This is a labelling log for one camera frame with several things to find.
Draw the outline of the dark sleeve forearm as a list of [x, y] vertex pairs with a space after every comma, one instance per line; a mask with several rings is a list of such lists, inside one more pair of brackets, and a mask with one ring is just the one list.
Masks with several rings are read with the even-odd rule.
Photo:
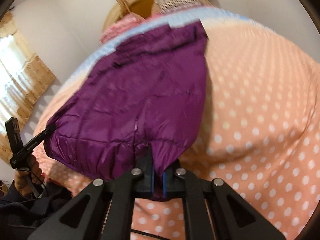
[[27, 239], [72, 199], [63, 186], [48, 183], [40, 198], [22, 196], [12, 184], [1, 197], [1, 239]]

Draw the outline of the person's left hand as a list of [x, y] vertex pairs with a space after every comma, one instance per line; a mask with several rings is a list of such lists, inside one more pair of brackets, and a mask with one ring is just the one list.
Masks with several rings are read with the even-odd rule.
[[39, 162], [34, 155], [29, 156], [28, 165], [31, 173], [26, 171], [16, 171], [14, 176], [15, 188], [18, 193], [24, 198], [29, 198], [32, 194], [32, 189], [27, 182], [27, 178], [30, 174], [33, 184], [40, 185], [44, 181], [43, 172], [39, 166]]

